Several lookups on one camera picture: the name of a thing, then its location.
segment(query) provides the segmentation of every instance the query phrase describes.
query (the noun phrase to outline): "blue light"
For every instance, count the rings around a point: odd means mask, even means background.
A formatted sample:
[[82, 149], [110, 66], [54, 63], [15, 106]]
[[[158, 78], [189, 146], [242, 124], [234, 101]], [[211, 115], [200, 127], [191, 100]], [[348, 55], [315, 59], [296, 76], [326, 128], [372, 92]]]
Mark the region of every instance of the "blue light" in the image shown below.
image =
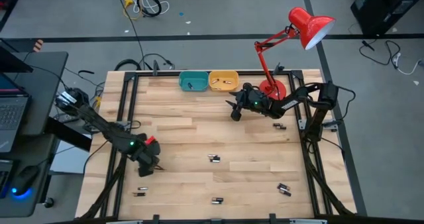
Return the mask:
[[28, 189], [24, 194], [22, 194], [22, 195], [19, 195], [19, 196], [16, 196], [16, 195], [13, 195], [13, 198], [14, 199], [18, 199], [18, 200], [24, 200], [24, 199], [27, 199], [30, 195], [31, 195], [31, 193], [32, 193], [32, 188], [30, 188], [30, 189]]

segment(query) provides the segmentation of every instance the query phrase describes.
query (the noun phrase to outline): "orange bin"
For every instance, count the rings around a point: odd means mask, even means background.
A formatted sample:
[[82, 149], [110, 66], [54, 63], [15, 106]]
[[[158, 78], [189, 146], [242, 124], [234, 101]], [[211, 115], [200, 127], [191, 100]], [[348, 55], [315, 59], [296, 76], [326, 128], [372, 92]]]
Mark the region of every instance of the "orange bin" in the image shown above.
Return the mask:
[[212, 91], [234, 91], [239, 86], [239, 74], [234, 70], [212, 71], [209, 86]]

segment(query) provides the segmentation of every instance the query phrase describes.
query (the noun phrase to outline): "lamp shade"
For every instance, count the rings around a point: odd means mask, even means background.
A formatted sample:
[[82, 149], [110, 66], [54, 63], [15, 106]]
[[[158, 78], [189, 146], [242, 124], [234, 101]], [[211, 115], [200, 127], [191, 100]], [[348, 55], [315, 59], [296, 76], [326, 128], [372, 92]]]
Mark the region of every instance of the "lamp shade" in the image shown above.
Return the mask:
[[305, 50], [313, 48], [321, 41], [336, 22], [336, 19], [328, 16], [311, 16], [301, 7], [290, 11], [289, 20], [299, 30], [300, 42]]

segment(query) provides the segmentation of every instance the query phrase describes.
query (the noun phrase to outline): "wooden table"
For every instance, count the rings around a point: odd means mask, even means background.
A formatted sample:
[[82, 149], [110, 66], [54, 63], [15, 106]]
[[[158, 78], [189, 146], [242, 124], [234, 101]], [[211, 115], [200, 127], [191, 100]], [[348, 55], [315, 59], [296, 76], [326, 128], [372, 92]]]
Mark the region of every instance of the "wooden table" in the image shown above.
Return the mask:
[[[305, 83], [322, 82], [319, 70], [303, 70], [303, 75]], [[124, 72], [107, 75], [99, 113], [108, 121], [116, 121], [123, 76]], [[264, 78], [240, 76], [238, 89], [244, 82], [258, 85]], [[290, 94], [287, 76], [275, 78]], [[131, 87], [127, 97], [131, 96]], [[277, 218], [313, 217], [293, 109], [280, 120], [243, 111], [241, 121], [234, 122], [225, 100], [235, 99], [225, 92], [182, 92], [178, 77], [143, 77], [137, 90], [134, 120], [141, 122], [141, 128], [133, 133], [158, 139], [160, 165], [166, 171], [140, 178], [138, 164], [127, 162], [119, 219], [152, 219], [154, 214], [161, 219], [265, 219], [269, 213]], [[274, 129], [272, 123], [283, 123], [287, 130]], [[324, 131], [323, 137], [338, 143], [336, 133]], [[90, 152], [104, 141], [96, 135]], [[355, 212], [341, 150], [327, 141], [321, 141], [319, 148], [328, 185]], [[76, 216], [84, 214], [103, 189], [110, 151], [107, 144], [91, 157]], [[211, 163], [208, 154], [218, 154], [221, 162]], [[291, 197], [278, 192], [279, 182], [291, 187]], [[133, 197], [138, 187], [145, 186], [145, 197]], [[317, 183], [315, 186], [320, 210], [324, 210], [321, 190]], [[212, 197], [223, 197], [223, 204], [211, 205]]]

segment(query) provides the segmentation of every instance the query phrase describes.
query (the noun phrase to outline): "gray floor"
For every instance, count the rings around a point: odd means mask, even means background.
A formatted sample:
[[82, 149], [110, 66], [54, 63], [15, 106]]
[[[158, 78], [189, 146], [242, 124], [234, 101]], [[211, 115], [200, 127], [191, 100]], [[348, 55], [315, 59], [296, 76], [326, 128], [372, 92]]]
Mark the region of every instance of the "gray floor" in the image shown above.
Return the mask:
[[[261, 34], [275, 33], [288, 23], [287, 13], [294, 6], [304, 6], [303, 0], [167, 0], [171, 9], [155, 19], [135, 22], [139, 35], [190, 34]], [[359, 34], [350, 12], [353, 0], [311, 0], [317, 15], [337, 18], [332, 34]], [[396, 33], [424, 33], [424, 0], [421, 0], [396, 28]], [[117, 0], [20, 0], [0, 36], [5, 38], [56, 38], [79, 36], [132, 36], [131, 24], [122, 16]], [[179, 69], [249, 69], [260, 68], [254, 40], [185, 40], [142, 42], [144, 53], [157, 52], [167, 57]], [[401, 46], [400, 67], [410, 71], [424, 57], [424, 39], [396, 40]], [[361, 40], [325, 40], [331, 75], [336, 84], [356, 91], [346, 120], [347, 133], [360, 180], [365, 205], [370, 216], [424, 219], [421, 211], [424, 192], [424, 154], [421, 145], [421, 120], [424, 113], [424, 68], [418, 67], [412, 76], [395, 71], [363, 58], [358, 48]], [[386, 61], [384, 41], [365, 50], [367, 55]], [[45, 44], [42, 51], [67, 51], [67, 68], [92, 70], [86, 75], [95, 83], [125, 59], [140, 59], [136, 42], [73, 42]], [[287, 68], [320, 68], [314, 48], [303, 51], [298, 40], [290, 40], [265, 54], [268, 64], [281, 62]], [[94, 87], [69, 72], [63, 80], [82, 88], [89, 95]], [[342, 110], [348, 94], [341, 93]], [[63, 188], [59, 176], [52, 190]], [[75, 182], [66, 197], [57, 197], [62, 204], [55, 209], [40, 209], [28, 219], [8, 219], [8, 223], [35, 223], [69, 220], [74, 216], [81, 176], [69, 178]]]

